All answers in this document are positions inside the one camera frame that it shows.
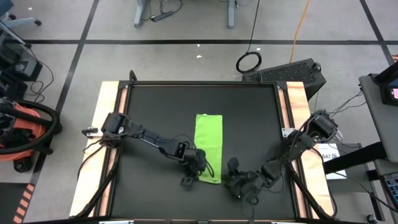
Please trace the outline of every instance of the orange and black striped tape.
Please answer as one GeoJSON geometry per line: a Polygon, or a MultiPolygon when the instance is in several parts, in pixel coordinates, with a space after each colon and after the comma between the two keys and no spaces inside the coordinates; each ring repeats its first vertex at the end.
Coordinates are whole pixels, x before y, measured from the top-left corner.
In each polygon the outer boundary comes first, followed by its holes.
{"type": "Polygon", "coordinates": [[[21,201],[19,202],[19,206],[17,208],[17,213],[14,216],[14,223],[22,223],[24,220],[27,207],[29,206],[30,199],[32,198],[33,191],[35,187],[32,184],[28,184],[24,193],[22,194],[21,201]]]}

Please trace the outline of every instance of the vacuum hose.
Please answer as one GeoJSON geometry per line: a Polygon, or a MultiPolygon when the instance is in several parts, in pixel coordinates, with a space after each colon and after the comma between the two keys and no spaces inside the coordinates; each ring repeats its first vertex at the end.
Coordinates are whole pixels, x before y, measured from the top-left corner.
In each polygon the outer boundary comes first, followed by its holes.
{"type": "Polygon", "coordinates": [[[0,155],[23,152],[26,150],[34,149],[37,146],[41,146],[44,144],[45,141],[48,141],[54,135],[54,132],[58,128],[57,126],[60,125],[59,115],[57,114],[57,112],[55,110],[49,108],[48,106],[44,106],[44,105],[41,105],[38,103],[25,101],[25,100],[16,100],[16,102],[19,103],[21,106],[25,106],[26,108],[33,108],[33,109],[43,111],[44,113],[47,113],[48,115],[50,115],[52,120],[45,122],[38,117],[32,116],[30,114],[21,112],[17,109],[10,108],[7,106],[0,106],[0,113],[15,116],[16,118],[26,119],[28,121],[38,123],[41,125],[46,125],[46,124],[51,124],[51,125],[49,128],[46,128],[47,131],[42,136],[38,137],[37,139],[35,139],[25,145],[17,146],[17,147],[1,148],[0,155]]]}

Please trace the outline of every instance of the wooden frame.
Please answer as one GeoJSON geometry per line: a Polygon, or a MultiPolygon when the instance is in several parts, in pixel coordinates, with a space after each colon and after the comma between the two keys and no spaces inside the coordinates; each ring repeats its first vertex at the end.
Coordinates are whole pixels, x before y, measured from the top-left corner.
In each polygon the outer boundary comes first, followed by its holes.
{"type": "MultiPolygon", "coordinates": [[[[92,126],[101,127],[108,113],[112,112],[115,107],[116,95],[118,93],[119,82],[103,82],[98,101],[94,113],[94,118],[92,122],[92,126]]],[[[287,82],[287,93],[289,95],[290,108],[292,111],[292,116],[294,120],[294,126],[300,127],[302,123],[304,123],[308,117],[310,116],[310,110],[308,108],[307,97],[305,95],[304,85],[301,82],[287,82]]],[[[119,104],[119,112],[124,111],[124,103],[127,95],[127,88],[122,89],[122,94],[120,98],[119,104]]],[[[279,90],[279,100],[282,108],[282,116],[284,119],[285,127],[289,127],[289,119],[288,119],[288,111],[287,105],[285,102],[284,92],[279,90]]],[[[99,138],[89,139],[87,142],[87,146],[99,138]]],[[[98,147],[92,146],[88,150],[86,150],[85,156],[83,159],[87,158],[93,151],[95,151],[98,147]]],[[[72,207],[70,210],[70,216],[76,215],[79,213],[84,206],[90,201],[92,195],[95,193],[98,188],[101,171],[104,165],[106,149],[100,150],[95,156],[93,156],[90,160],[88,160],[85,166],[81,169],[80,178],[78,180],[75,196],[73,198],[72,207]]],[[[112,167],[114,157],[115,157],[115,149],[111,150],[111,154],[109,157],[108,163],[108,171],[112,167]]],[[[294,167],[297,170],[297,164],[294,162],[294,167]]],[[[331,203],[329,190],[326,182],[325,172],[322,166],[322,160],[319,158],[318,154],[313,151],[305,151],[302,155],[302,167],[303,173],[305,176],[305,181],[307,184],[307,188],[317,200],[317,202],[322,206],[324,211],[327,214],[333,214],[333,206],[331,203]]],[[[106,208],[108,204],[109,198],[109,189],[110,186],[106,188],[102,201],[101,207],[99,208],[99,215],[106,215],[106,208]]],[[[305,202],[303,195],[300,189],[295,186],[296,197],[298,201],[298,210],[300,213],[300,217],[308,218],[305,208],[305,202]]],[[[317,215],[312,210],[313,218],[316,218],[317,215]]]]}

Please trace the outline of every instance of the black stand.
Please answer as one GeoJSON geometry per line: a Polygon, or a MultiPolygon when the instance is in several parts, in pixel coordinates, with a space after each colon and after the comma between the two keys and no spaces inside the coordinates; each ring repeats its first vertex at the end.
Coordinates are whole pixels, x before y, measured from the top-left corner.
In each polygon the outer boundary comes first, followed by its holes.
{"type": "Polygon", "coordinates": [[[330,174],[352,166],[365,164],[376,159],[386,159],[387,154],[381,142],[368,145],[347,155],[329,160],[323,164],[325,174],[330,174]]]}

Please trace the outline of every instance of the black tabletop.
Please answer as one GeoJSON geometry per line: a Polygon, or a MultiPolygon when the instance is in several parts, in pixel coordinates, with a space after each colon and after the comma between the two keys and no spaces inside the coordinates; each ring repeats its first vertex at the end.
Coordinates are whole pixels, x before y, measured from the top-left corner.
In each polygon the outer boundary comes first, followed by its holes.
{"type": "MultiPolygon", "coordinates": [[[[257,170],[280,149],[281,125],[274,86],[135,86],[127,114],[158,134],[194,137],[197,114],[223,116],[223,174],[237,157],[241,170],[257,170]]],[[[222,185],[195,182],[179,186],[183,171],[155,148],[125,140],[111,214],[114,218],[245,220],[240,200],[222,185]]],[[[257,220],[292,220],[291,185],[284,176],[281,194],[261,192],[254,207],[257,220]]],[[[272,188],[279,190],[282,181],[272,188]]],[[[250,206],[243,204],[247,215],[250,206]]]]}
{"type": "Polygon", "coordinates": [[[391,162],[398,162],[398,106],[382,103],[380,88],[370,76],[360,77],[359,82],[387,157],[391,162]]]}

